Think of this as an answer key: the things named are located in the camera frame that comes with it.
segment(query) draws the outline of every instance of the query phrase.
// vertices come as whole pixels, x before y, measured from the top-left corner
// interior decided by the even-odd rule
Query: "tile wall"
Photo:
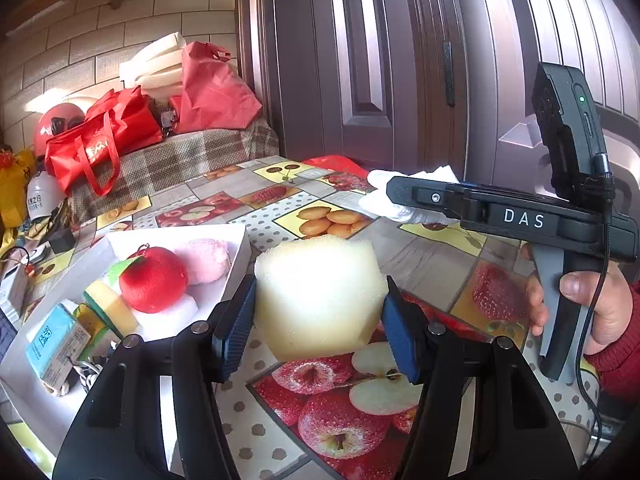
[[[211,41],[236,59],[236,0],[65,0],[31,18],[0,45],[0,124],[14,151],[33,143],[42,113],[69,98],[122,88],[121,62],[151,41],[180,31]]]

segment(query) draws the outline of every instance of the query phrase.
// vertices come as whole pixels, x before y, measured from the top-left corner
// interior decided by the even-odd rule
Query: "yellow bag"
[[[36,171],[31,150],[14,155],[10,168],[0,169],[0,217],[5,228],[18,227],[27,218],[26,186]]]

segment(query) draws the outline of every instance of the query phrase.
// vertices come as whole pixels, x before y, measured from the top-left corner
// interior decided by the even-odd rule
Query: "black cable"
[[[600,439],[602,438],[602,418],[600,416],[600,412],[596,403],[591,399],[587,390],[582,383],[582,372],[580,369],[580,361],[582,360],[582,349],[584,348],[584,342],[587,339],[587,334],[589,333],[589,328],[591,325],[591,318],[593,317],[593,312],[596,308],[596,304],[598,303],[598,298],[600,297],[600,293],[602,291],[602,287],[604,286],[604,281],[607,278],[607,269],[609,269],[609,223],[610,223],[610,214],[603,215],[603,223],[602,223],[602,236],[604,242],[604,252],[603,252],[603,261],[602,261],[602,270],[600,271],[600,277],[598,279],[598,285],[596,286],[596,290],[593,293],[593,298],[591,299],[591,304],[589,305],[589,309],[587,310],[587,317],[584,321],[584,326],[582,327],[582,333],[580,334],[580,342],[578,343],[578,351],[575,355],[575,378],[578,383],[578,389],[580,390],[580,394],[582,398],[587,402],[587,405],[593,412],[594,416],[594,425],[598,424],[598,433],[596,435],[596,443],[591,449],[591,453],[589,453],[589,457],[587,458],[587,462],[589,462],[596,450],[598,449],[598,445],[600,444]]]

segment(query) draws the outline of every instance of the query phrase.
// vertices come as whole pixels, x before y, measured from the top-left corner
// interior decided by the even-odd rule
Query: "plaid cloth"
[[[278,137],[264,118],[245,130],[204,130],[169,137],[120,159],[120,176],[107,196],[96,196],[84,176],[71,188],[71,209],[81,222],[110,209],[207,171],[278,154]],[[105,162],[94,168],[103,186],[113,168]]]

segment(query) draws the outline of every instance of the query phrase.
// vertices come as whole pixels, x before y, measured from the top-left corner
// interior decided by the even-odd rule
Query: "red plastic bag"
[[[120,155],[162,141],[140,87],[109,90],[87,110],[84,123],[47,142],[45,166],[68,195],[71,183],[84,174],[94,192],[104,196],[120,174]],[[113,174],[100,188],[92,166],[110,159]]]
[[[323,168],[324,170],[344,171],[345,173],[351,173],[352,175],[362,178],[366,178],[369,174],[369,171],[363,170],[350,158],[342,155],[316,156],[303,160],[302,163],[315,166],[316,168]]]
[[[258,116],[260,101],[229,59],[227,50],[211,43],[193,41],[182,50],[182,103],[174,132],[242,130]]]

